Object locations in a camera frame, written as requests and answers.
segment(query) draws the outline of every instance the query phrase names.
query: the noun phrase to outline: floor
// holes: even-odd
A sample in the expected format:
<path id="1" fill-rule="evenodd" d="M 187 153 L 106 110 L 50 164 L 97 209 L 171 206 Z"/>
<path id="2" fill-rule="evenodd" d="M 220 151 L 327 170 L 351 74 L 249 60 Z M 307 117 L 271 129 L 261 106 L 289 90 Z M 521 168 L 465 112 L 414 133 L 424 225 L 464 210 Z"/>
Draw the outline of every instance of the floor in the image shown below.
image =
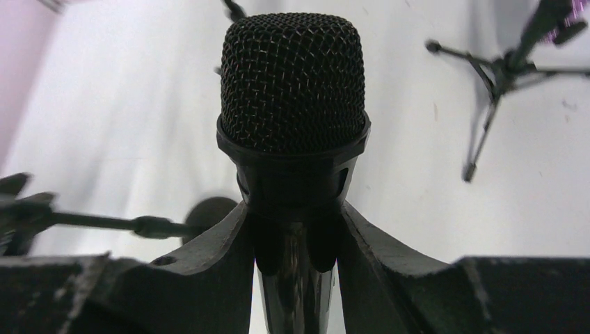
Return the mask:
<path id="1" fill-rule="evenodd" d="M 554 79 L 503 102 L 472 184 L 461 180 L 483 86 L 464 63 L 429 54 L 435 38 L 496 56 L 518 42 L 535 1 L 249 0 L 249 15 L 339 15 L 359 30 L 373 127 L 348 201 L 409 246 L 464 255 L 589 256 L 590 81 Z M 221 57 L 230 21 L 220 1 L 101 0 L 65 13 L 3 174 L 35 175 L 62 210 L 182 221 L 199 200 L 239 199 L 216 148 Z M 541 65 L 590 67 L 590 33 Z M 35 254 L 111 251 L 150 261 L 179 241 L 52 228 Z M 264 332 L 254 284 L 251 333 Z M 343 333 L 340 294 L 329 333 Z"/>

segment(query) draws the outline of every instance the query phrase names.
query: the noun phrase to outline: microphone body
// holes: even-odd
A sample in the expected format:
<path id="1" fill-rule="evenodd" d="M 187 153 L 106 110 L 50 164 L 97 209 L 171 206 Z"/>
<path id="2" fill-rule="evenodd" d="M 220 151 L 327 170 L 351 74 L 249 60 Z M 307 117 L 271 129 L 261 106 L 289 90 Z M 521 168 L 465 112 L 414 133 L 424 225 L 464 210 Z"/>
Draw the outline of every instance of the microphone body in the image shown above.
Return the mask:
<path id="1" fill-rule="evenodd" d="M 217 142 L 237 166 L 267 329 L 325 333 L 342 205 L 371 124 L 358 32 L 331 15 L 241 19 L 221 88 Z"/>

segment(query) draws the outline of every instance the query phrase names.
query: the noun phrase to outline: black metal base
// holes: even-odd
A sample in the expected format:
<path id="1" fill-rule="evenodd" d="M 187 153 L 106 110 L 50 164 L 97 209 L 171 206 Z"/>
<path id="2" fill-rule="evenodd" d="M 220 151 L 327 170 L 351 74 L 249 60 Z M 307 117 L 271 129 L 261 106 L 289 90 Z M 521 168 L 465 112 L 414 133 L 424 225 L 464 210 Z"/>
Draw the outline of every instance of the black metal base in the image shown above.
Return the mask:
<path id="1" fill-rule="evenodd" d="M 2 257 L 0 324 L 7 333 L 247 334 L 255 224 L 241 203 L 151 264 L 107 255 Z M 590 260 L 467 257 L 447 265 L 348 203 L 337 226 L 349 334 L 590 332 Z"/>
<path id="2" fill-rule="evenodd" d="M 519 68 L 510 68 L 509 64 L 511 63 L 511 57 L 514 53 L 512 50 L 509 50 L 502 58 L 486 60 L 480 57 L 472 56 L 468 52 L 457 51 L 449 47 L 444 47 L 435 40 L 427 41 L 426 49 L 432 54 L 446 54 L 448 56 L 469 62 L 477 75 L 483 81 L 489 94 L 490 106 L 488 115 L 486 116 L 486 121 L 484 123 L 484 134 L 479 141 L 474 156 L 470 157 L 470 160 L 463 169 L 462 178 L 465 182 L 471 182 L 473 180 L 477 161 L 479 160 L 481 152 L 484 148 L 485 141 L 488 137 L 489 130 L 493 124 L 494 117 L 496 116 L 497 108 L 502 97 L 514 91 L 534 86 L 545 81 L 546 79 L 553 78 L 558 75 L 582 75 L 585 77 L 590 77 L 590 68 L 543 69 L 537 68 L 532 62 L 525 62 L 524 65 Z M 531 75 L 537 75 L 537 80 L 517 86 L 517 80 Z"/>

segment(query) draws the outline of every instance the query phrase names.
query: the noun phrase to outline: tripod stand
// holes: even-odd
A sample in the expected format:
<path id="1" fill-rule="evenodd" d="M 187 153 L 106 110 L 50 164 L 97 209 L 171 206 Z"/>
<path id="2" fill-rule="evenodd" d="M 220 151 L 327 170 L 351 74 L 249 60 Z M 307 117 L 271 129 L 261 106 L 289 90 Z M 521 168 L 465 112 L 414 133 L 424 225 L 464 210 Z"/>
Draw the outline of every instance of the tripod stand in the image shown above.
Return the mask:
<path id="1" fill-rule="evenodd" d="M 549 32 L 557 29 L 560 34 L 556 37 L 556 44 L 564 44 L 586 27 L 586 22 L 577 22 L 570 26 L 562 24 L 572 13 L 571 0 L 541 0 L 536 12 L 532 16 L 520 37 L 520 44 L 515 49 L 510 49 L 503 57 L 494 60 L 486 60 L 472 56 L 468 52 L 461 52 L 442 46 L 439 42 L 430 40 L 426 43 L 426 49 L 433 54 L 446 54 L 469 62 L 477 75 L 483 80 L 488 91 L 490 104 L 484 123 L 484 133 L 479 140 L 475 154 L 463 170 L 463 180 L 471 182 L 477 169 L 477 161 L 481 156 L 489 131 L 495 119 L 497 108 L 501 99 L 508 93 L 539 84 L 545 79 L 557 75 L 584 75 L 590 77 L 590 68 L 564 69 L 564 68 L 537 68 L 533 62 L 527 60 L 535 45 Z M 539 79 L 524 85 L 517 85 L 517 80 L 537 74 Z"/>

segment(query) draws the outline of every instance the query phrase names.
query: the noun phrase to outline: screw hole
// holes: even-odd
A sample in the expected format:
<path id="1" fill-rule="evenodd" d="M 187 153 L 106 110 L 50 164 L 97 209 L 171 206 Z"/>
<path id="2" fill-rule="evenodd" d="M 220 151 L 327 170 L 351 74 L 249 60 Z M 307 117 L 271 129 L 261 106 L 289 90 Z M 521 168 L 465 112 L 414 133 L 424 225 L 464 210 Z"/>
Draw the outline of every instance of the screw hole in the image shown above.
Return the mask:
<path id="1" fill-rule="evenodd" d="M 154 261 L 152 261 L 152 264 L 155 266 L 167 266 L 169 264 L 172 264 L 176 262 L 176 258 L 173 256 L 162 256 L 162 257 L 158 257 L 157 259 L 155 259 Z"/>

